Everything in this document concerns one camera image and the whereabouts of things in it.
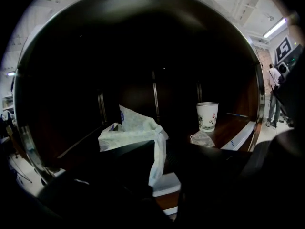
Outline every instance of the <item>white shirt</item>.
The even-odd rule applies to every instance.
[[[281,74],[279,73],[279,71],[276,68],[271,68],[268,70],[267,73],[267,80],[269,80],[269,83],[272,87],[272,89],[275,88],[275,86],[279,85],[278,84],[278,78],[281,76]]]

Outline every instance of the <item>ceiling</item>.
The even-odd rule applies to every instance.
[[[31,32],[35,31],[35,28],[37,30],[37,26],[44,24],[52,15],[73,1],[76,0],[35,0],[25,11],[12,34],[2,60],[1,73],[6,74],[14,71],[21,50],[27,38],[31,36]],[[271,0],[214,1],[229,13],[230,18],[244,28],[244,31],[249,34],[256,46],[270,47],[269,41],[271,38],[265,39],[263,35],[282,18],[279,9]]]

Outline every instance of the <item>plastic bag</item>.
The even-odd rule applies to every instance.
[[[100,152],[125,145],[154,140],[154,163],[149,175],[149,186],[162,176],[166,158],[167,133],[154,119],[120,106],[122,125],[114,123],[98,137]]]
[[[214,147],[215,144],[213,140],[208,136],[204,131],[196,132],[194,135],[191,135],[191,143],[204,146],[204,147]]]

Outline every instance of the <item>jeans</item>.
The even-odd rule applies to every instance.
[[[280,117],[280,113],[281,113],[281,106],[280,106],[280,102],[277,100],[277,98],[274,96],[273,91],[271,91],[271,95],[270,95],[270,110],[269,110],[269,117],[268,117],[268,121],[271,122],[272,117],[273,117],[273,113],[275,111],[275,117],[273,122],[277,123],[278,119]]]

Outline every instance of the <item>sign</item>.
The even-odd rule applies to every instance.
[[[285,37],[281,44],[275,50],[275,64],[278,65],[292,51],[288,37]]]

